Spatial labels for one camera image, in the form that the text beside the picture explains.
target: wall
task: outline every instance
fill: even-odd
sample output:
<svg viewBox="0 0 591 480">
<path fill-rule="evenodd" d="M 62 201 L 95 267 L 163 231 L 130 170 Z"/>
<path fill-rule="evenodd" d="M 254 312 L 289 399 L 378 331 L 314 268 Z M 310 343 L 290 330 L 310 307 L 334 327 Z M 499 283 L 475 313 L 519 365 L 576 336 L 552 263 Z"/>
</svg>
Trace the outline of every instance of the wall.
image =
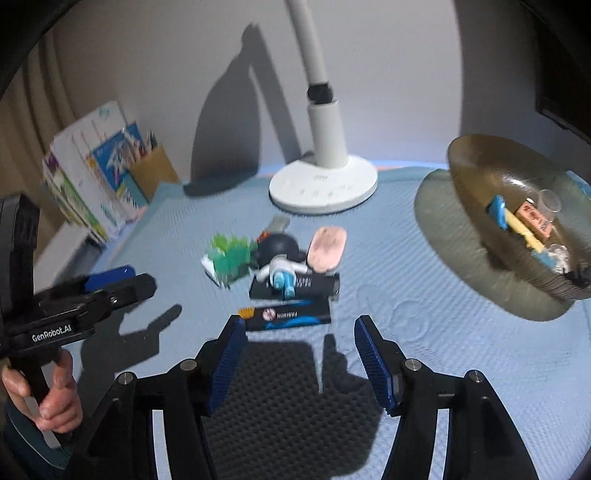
<svg viewBox="0 0 591 480">
<path fill-rule="evenodd" d="M 351 152 L 443 163 L 453 138 L 482 132 L 591 177 L 591 148 L 534 110 L 535 50 L 518 0 L 309 3 Z M 55 32 L 75 112 L 117 99 L 184 179 L 312 148 L 283 0 L 83 0 Z"/>
</svg>

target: black gripper frame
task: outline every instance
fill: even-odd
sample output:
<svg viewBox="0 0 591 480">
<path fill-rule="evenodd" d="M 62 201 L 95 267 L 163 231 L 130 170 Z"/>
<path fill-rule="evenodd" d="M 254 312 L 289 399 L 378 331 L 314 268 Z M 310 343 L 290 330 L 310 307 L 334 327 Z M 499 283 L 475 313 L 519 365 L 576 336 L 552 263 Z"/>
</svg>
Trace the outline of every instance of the black gripper frame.
<svg viewBox="0 0 591 480">
<path fill-rule="evenodd" d="M 88 277 L 33 294 L 33 253 L 39 208 L 23 194 L 0 199 L 0 358 L 8 357 L 29 382 L 37 403 L 49 387 L 41 366 L 59 359 L 60 348 L 92 336 L 115 310 L 152 297 L 148 274 L 87 293 Z"/>
<path fill-rule="evenodd" d="M 382 480 L 427 480 L 437 411 L 449 409 L 443 480 L 537 480 L 517 428 L 489 381 L 478 370 L 463 378 L 433 372 L 384 340 L 372 319 L 359 318 L 390 372 L 400 423 Z"/>
<path fill-rule="evenodd" d="M 212 376 L 238 316 L 195 359 L 167 373 L 120 374 L 80 435 L 63 480 L 157 480 L 152 412 L 162 410 L 173 480 L 215 480 L 201 417 L 210 416 Z M 243 329 L 244 341 L 246 330 Z"/>
</svg>

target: finger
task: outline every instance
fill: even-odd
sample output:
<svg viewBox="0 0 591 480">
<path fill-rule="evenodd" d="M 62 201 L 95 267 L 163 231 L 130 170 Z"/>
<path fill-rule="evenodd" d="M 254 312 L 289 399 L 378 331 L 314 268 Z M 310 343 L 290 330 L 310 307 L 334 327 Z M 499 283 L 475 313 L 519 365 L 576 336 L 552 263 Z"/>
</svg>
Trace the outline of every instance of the finger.
<svg viewBox="0 0 591 480">
<path fill-rule="evenodd" d="M 2 382 L 4 382 L 8 393 L 20 395 L 21 397 L 29 397 L 31 395 L 31 387 L 27 380 L 13 368 L 4 367 L 2 370 Z"/>
<path fill-rule="evenodd" d="M 68 422 L 65 425 L 62 425 L 61 427 L 55 429 L 55 432 L 56 433 L 71 432 L 72 430 L 78 428 L 80 426 L 80 423 L 82 423 L 82 417 L 76 418 L 76 419 L 72 420 L 71 422 Z"/>
<path fill-rule="evenodd" d="M 70 422 L 78 419 L 82 420 L 82 415 L 78 412 L 75 403 L 72 402 L 71 405 L 68 406 L 66 411 L 53 417 L 51 420 L 46 420 L 42 417 L 37 417 L 35 419 L 35 425 L 37 425 L 37 428 L 42 432 L 47 432 L 48 430 L 57 431 L 64 425 L 67 425 Z"/>
<path fill-rule="evenodd" d="M 72 376 L 73 364 L 72 354 L 68 350 L 62 349 L 60 359 L 53 369 L 53 384 L 57 388 L 66 388 L 74 382 Z"/>
<path fill-rule="evenodd" d="M 71 388 L 53 387 L 39 405 L 39 413 L 44 419 L 51 420 L 64 413 L 77 397 L 75 383 Z"/>
</svg>

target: lamp base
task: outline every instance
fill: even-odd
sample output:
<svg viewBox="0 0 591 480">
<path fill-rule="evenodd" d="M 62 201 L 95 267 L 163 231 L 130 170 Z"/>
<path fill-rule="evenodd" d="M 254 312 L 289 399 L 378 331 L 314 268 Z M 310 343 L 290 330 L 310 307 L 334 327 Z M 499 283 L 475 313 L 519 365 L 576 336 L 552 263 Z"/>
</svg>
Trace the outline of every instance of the lamp base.
<svg viewBox="0 0 591 480">
<path fill-rule="evenodd" d="M 324 215 L 359 205 L 377 187 L 376 167 L 364 158 L 349 155 L 342 168 L 323 168 L 296 160 L 271 179 L 269 195 L 287 212 Z"/>
</svg>

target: yellow stick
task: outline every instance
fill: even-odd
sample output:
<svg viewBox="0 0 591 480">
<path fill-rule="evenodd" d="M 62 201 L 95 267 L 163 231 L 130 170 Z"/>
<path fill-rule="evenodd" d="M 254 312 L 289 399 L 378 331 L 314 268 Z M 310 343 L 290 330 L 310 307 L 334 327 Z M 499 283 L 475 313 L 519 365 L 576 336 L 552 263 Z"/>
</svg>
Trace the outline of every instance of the yellow stick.
<svg viewBox="0 0 591 480">
<path fill-rule="evenodd" d="M 544 244 L 540 242 L 535 237 L 535 235 L 507 209 L 505 209 L 505 219 L 507 220 L 507 225 L 509 225 L 513 231 L 525 238 L 525 242 L 527 243 L 528 247 L 535 250 L 539 254 L 542 253 L 544 250 Z"/>
</svg>

